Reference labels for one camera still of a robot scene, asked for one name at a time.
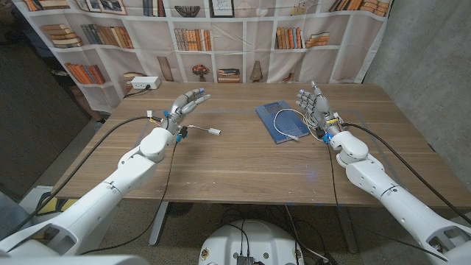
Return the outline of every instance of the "picture frame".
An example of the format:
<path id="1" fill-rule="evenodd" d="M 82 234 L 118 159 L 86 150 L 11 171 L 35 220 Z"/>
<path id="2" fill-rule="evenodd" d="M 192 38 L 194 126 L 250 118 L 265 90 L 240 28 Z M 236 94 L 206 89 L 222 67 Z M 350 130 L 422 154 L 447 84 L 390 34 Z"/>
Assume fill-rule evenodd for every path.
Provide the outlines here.
<path id="1" fill-rule="evenodd" d="M 86 0 L 86 2 L 87 2 L 88 9 L 91 12 L 100 12 L 100 13 L 102 12 L 98 4 L 98 0 Z"/>
<path id="2" fill-rule="evenodd" d="M 79 6 L 79 8 L 83 11 L 90 11 L 88 9 L 88 3 L 86 0 L 75 0 L 75 2 L 77 3 L 77 5 Z"/>
<path id="3" fill-rule="evenodd" d="M 234 18 L 234 0 L 209 0 L 211 18 Z"/>
<path id="4" fill-rule="evenodd" d="M 96 0 L 102 13 L 127 15 L 122 0 Z"/>

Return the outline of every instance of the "white power strip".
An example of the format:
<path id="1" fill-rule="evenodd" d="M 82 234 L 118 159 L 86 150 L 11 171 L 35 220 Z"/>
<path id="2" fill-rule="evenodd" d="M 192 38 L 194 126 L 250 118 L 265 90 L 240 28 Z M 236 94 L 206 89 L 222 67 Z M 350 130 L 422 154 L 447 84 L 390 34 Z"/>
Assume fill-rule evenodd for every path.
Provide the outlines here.
<path id="1" fill-rule="evenodd" d="M 145 89 L 147 85 L 150 89 L 157 89 L 161 81 L 159 77 L 134 77 L 131 84 L 134 89 Z"/>

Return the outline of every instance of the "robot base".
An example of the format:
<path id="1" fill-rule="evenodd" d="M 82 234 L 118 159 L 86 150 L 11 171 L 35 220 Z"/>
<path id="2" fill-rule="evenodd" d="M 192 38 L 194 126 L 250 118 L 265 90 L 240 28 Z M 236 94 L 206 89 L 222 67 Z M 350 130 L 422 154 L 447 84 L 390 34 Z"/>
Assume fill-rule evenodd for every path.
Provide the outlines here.
<path id="1" fill-rule="evenodd" d="M 232 222 L 242 226 L 243 220 Z M 244 223 L 244 232 L 249 239 L 249 252 L 253 261 L 263 264 L 295 265 L 294 239 L 278 226 L 260 220 L 248 219 Z M 300 246 L 297 247 L 298 261 L 304 265 Z M 201 248 L 199 265 L 237 264 L 241 253 L 241 231 L 225 225 L 214 232 Z M 242 254 L 247 256 L 247 240 L 242 241 Z"/>

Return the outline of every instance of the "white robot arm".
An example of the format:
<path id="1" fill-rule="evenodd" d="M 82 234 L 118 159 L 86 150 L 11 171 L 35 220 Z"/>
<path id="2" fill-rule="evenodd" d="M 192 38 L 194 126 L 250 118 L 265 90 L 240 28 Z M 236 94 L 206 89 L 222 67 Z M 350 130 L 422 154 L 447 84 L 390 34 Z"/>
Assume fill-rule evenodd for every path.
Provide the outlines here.
<path id="1" fill-rule="evenodd" d="M 0 241 L 0 254 L 24 258 L 78 255 L 88 250 L 84 244 L 87 237 L 126 194 L 153 176 L 157 164 L 165 158 L 166 146 L 179 132 L 179 124 L 185 115 L 209 98 L 203 88 L 179 96 L 161 127 L 153 129 L 141 144 L 126 153 L 119 161 L 118 169 L 107 179 L 59 216 Z"/>
<path id="2" fill-rule="evenodd" d="M 432 264 L 469 264 L 471 229 L 442 218 L 393 181 L 363 141 L 339 129 L 327 99 L 314 82 L 312 87 L 314 93 L 301 91 L 297 104 L 324 130 L 324 140 L 339 151 L 336 159 L 346 169 L 348 180 L 378 199 L 421 248 L 443 258 L 427 253 Z"/>

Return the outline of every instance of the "table leg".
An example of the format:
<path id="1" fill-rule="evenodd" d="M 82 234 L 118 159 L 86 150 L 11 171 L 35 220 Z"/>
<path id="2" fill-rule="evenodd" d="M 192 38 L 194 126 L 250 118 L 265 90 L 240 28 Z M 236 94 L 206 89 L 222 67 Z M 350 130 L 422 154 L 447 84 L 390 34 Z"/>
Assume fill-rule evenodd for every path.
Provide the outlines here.
<path id="1" fill-rule="evenodd" d="M 344 234 L 345 241 L 347 242 L 348 252 L 355 254 L 358 253 L 358 245 L 356 243 L 355 234 L 353 232 L 353 226 L 350 222 L 350 212 L 347 207 L 339 207 L 337 209 L 337 216 L 340 221 L 340 228 Z"/>
<path id="2" fill-rule="evenodd" d="M 159 211 L 154 219 L 154 224 L 152 225 L 152 232 L 150 233 L 149 244 L 151 246 L 155 246 L 158 244 L 160 239 L 160 232 L 163 229 L 163 223 L 165 222 L 165 215 L 167 212 L 167 207 L 169 206 L 169 202 L 162 202 L 160 205 Z"/>

